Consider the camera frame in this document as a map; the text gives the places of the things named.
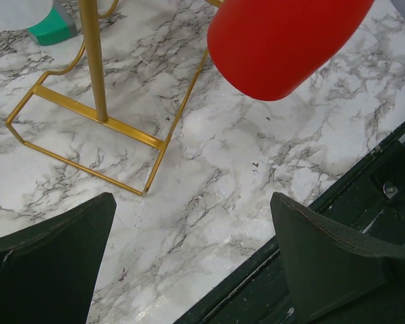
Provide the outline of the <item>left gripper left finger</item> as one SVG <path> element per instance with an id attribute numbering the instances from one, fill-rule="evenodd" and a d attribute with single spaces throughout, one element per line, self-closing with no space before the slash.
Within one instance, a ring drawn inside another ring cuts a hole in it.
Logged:
<path id="1" fill-rule="evenodd" d="M 0 238 L 0 323 L 85 323 L 116 201 L 104 192 Z"/>

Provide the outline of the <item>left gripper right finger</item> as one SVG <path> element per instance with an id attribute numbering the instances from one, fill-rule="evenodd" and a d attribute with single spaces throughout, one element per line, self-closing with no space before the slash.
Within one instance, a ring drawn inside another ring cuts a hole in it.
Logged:
<path id="1" fill-rule="evenodd" d="M 271 213 L 298 323 L 405 323 L 405 246 L 280 192 L 271 197 Z"/>

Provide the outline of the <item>red wine glass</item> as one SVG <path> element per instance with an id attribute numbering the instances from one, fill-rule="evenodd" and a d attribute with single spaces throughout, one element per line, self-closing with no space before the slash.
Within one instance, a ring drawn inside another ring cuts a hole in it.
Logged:
<path id="1" fill-rule="evenodd" d="M 291 94 L 351 38 L 372 1 L 224 1 L 207 45 L 220 74 L 262 101 Z"/>

